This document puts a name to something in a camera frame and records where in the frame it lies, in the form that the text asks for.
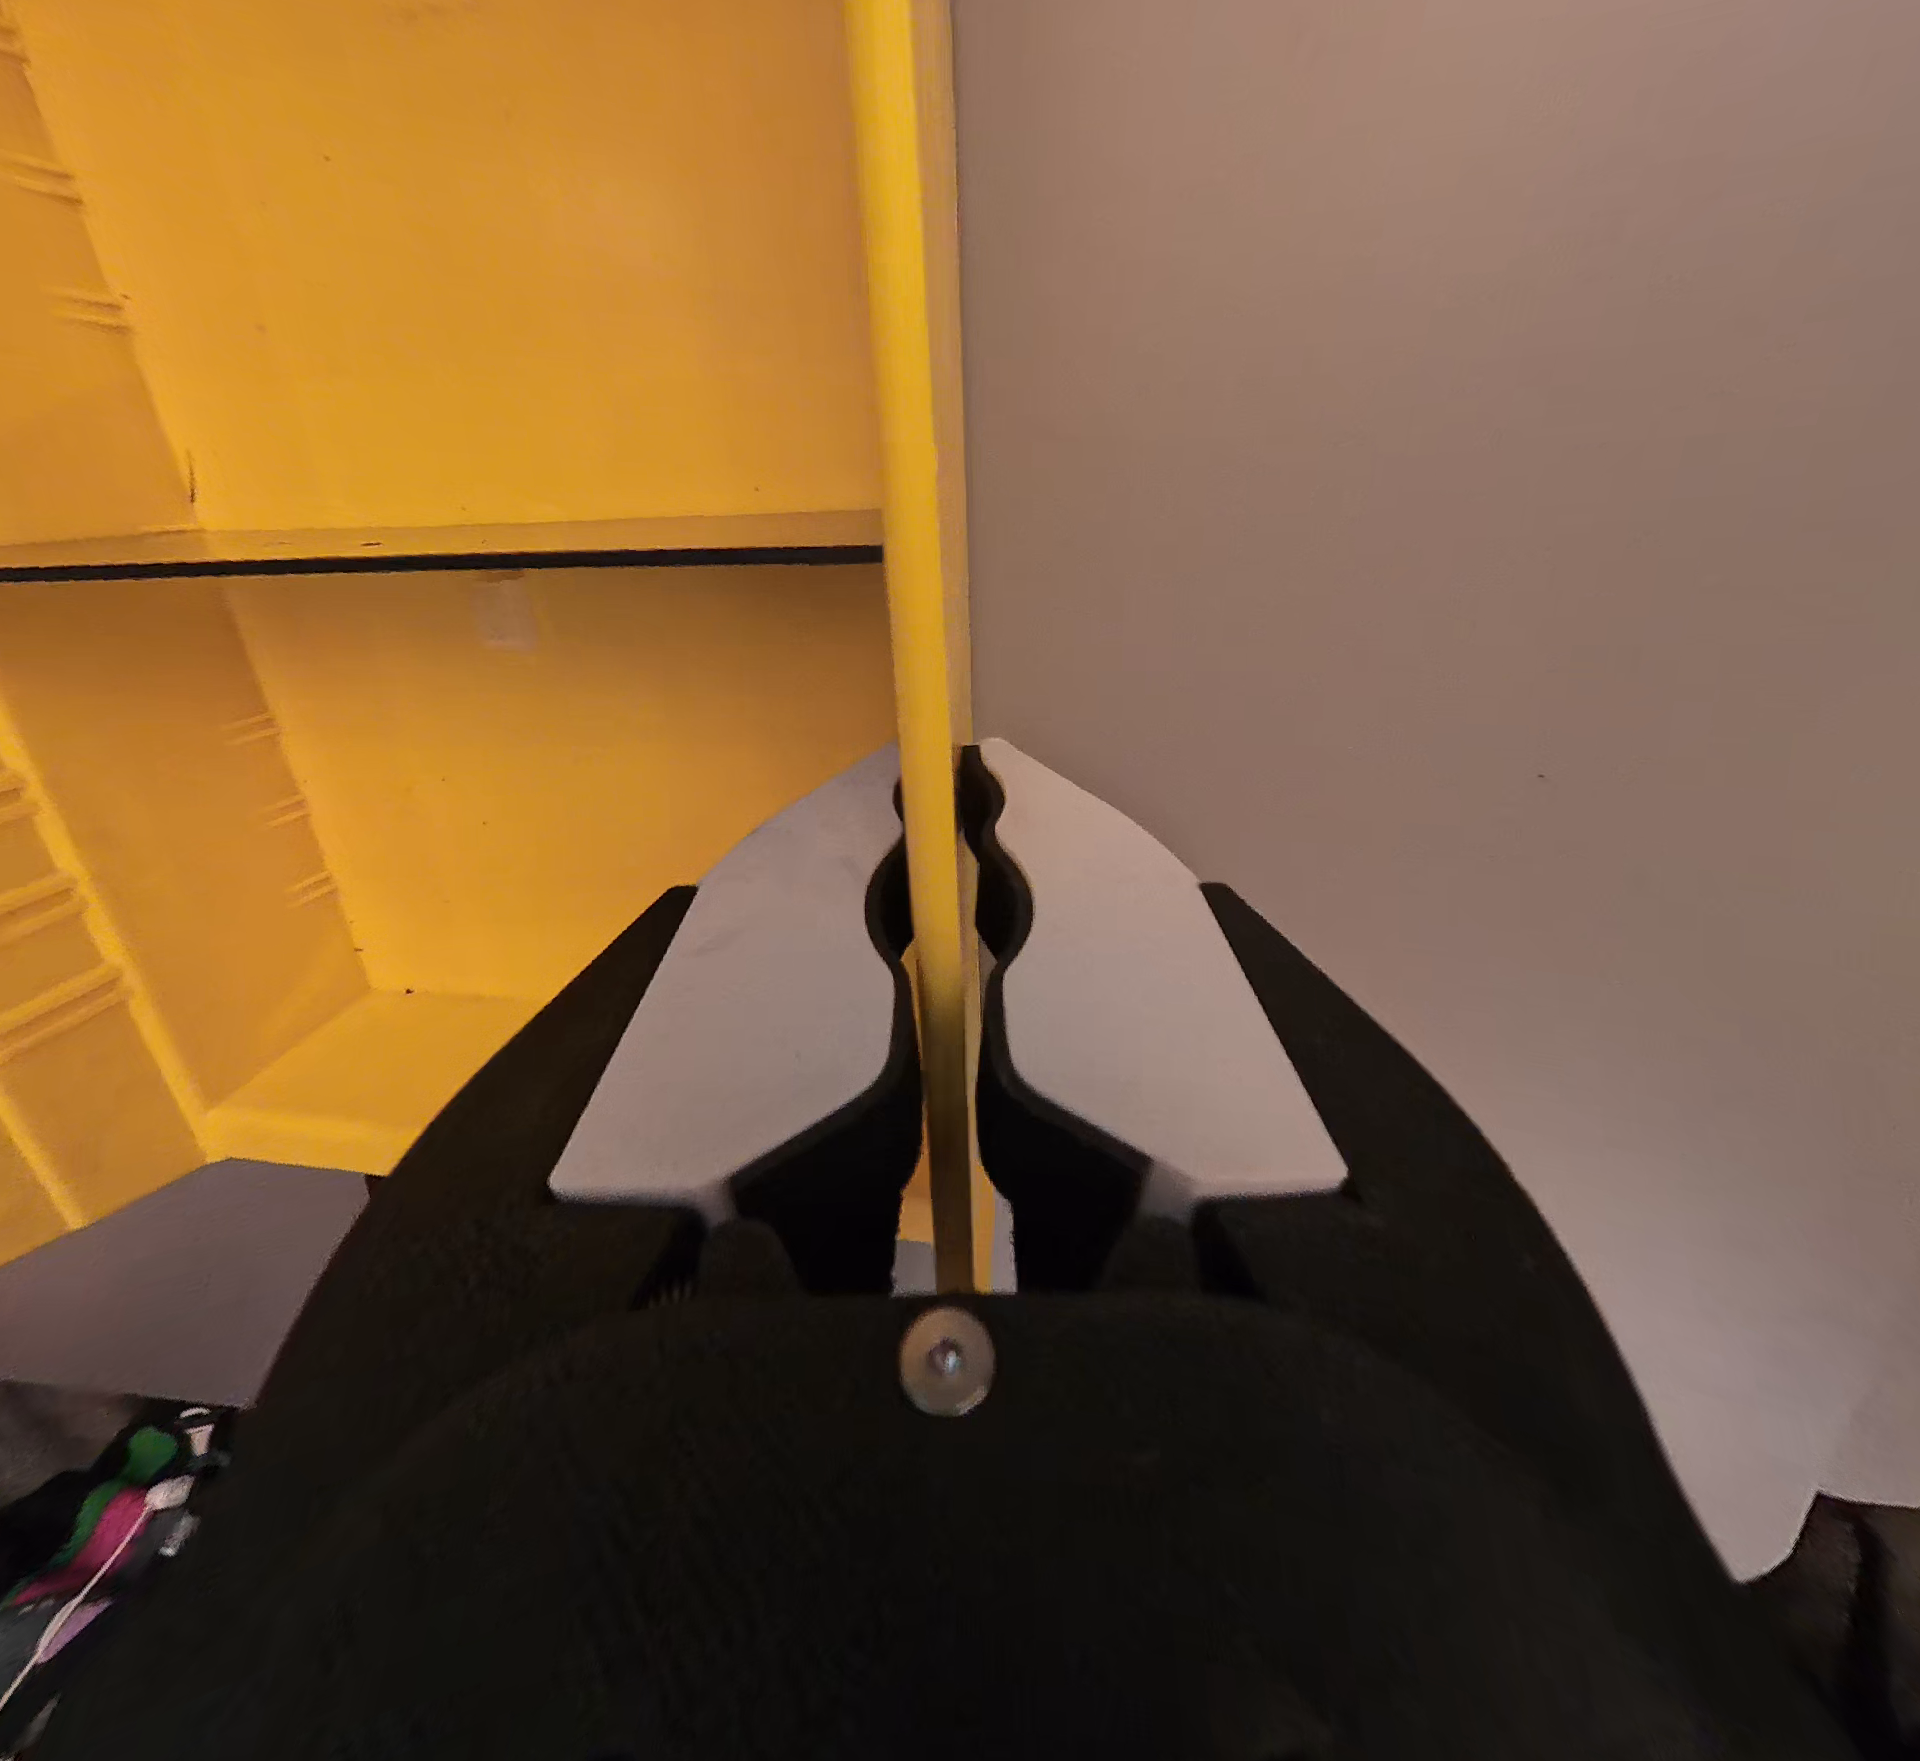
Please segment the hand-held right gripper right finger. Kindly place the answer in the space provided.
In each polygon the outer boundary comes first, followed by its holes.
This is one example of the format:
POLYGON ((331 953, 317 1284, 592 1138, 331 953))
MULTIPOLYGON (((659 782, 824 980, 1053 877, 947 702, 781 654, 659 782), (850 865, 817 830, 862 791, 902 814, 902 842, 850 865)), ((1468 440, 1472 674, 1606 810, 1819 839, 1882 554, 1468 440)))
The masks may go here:
POLYGON ((1186 863, 1006 738, 961 752, 957 804, 978 1142, 1015 1289, 1093 1286, 1137 1220, 1339 1192, 1347 1161, 1186 863))

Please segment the yellow plastic bin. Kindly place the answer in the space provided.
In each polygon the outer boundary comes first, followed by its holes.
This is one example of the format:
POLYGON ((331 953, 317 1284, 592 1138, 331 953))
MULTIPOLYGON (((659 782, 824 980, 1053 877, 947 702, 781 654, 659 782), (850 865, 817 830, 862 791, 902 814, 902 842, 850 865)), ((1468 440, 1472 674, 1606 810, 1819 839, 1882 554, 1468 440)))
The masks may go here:
POLYGON ((898 743, 984 1275, 949 0, 4 0, 4 1259, 384 1175, 898 743))

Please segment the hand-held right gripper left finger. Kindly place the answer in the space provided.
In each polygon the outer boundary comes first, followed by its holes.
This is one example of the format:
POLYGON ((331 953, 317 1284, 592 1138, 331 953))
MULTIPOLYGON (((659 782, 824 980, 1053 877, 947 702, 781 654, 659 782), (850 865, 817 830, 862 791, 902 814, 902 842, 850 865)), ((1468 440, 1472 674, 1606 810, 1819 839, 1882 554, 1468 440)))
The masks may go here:
POLYGON ((896 746, 698 881, 546 1188, 759 1222, 817 1295, 894 1291, 925 1149, 896 746))

